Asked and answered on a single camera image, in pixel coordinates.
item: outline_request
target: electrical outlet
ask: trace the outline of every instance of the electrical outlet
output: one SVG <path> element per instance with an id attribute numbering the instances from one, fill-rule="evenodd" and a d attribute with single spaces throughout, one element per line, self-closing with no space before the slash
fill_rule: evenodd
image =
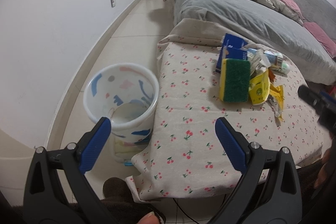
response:
<path id="1" fill-rule="evenodd" d="M 111 6 L 114 7 L 116 5 L 116 0 L 111 0 Z"/>

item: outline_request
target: cherry print tablecloth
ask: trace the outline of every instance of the cherry print tablecloth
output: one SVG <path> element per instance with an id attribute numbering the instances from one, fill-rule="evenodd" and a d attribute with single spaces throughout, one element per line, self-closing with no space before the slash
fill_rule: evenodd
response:
<path id="1" fill-rule="evenodd" d="M 274 83 L 283 85 L 285 95 L 283 121 L 276 124 L 268 103 L 253 106 L 250 101 L 219 100 L 215 65 L 220 41 L 206 41 L 213 47 L 202 46 L 205 41 L 193 45 L 187 37 L 171 34 L 159 43 L 161 89 L 152 139 L 132 158 L 140 175 L 126 178 L 136 202 L 219 195 L 236 185 L 241 174 L 215 135 L 218 117 L 226 117 L 249 142 L 273 150 L 288 146 L 296 164 L 320 154 L 324 129 L 315 112 L 298 98 L 297 89 L 305 81 L 290 60 L 290 73 L 277 75 Z"/>

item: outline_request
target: gray pillow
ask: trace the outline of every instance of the gray pillow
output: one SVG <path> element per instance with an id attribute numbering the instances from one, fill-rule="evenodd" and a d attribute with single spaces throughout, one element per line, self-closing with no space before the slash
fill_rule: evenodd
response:
<path id="1" fill-rule="evenodd" d="M 332 39 L 336 40 L 336 8 L 326 0 L 294 0 L 305 20 L 315 22 Z"/>

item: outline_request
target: sponge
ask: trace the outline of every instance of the sponge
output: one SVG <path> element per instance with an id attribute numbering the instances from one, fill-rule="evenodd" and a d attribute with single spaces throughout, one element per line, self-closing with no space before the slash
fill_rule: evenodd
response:
<path id="1" fill-rule="evenodd" d="M 250 84 L 250 62 L 223 59 L 219 79 L 219 98 L 223 102 L 246 102 Z"/>

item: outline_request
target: pink pillow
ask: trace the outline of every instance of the pink pillow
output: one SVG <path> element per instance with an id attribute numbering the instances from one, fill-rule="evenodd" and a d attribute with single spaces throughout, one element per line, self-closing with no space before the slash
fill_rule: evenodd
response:
<path id="1" fill-rule="evenodd" d="M 303 26 L 316 38 L 325 48 L 331 58 L 336 57 L 336 44 L 315 22 L 305 22 Z"/>

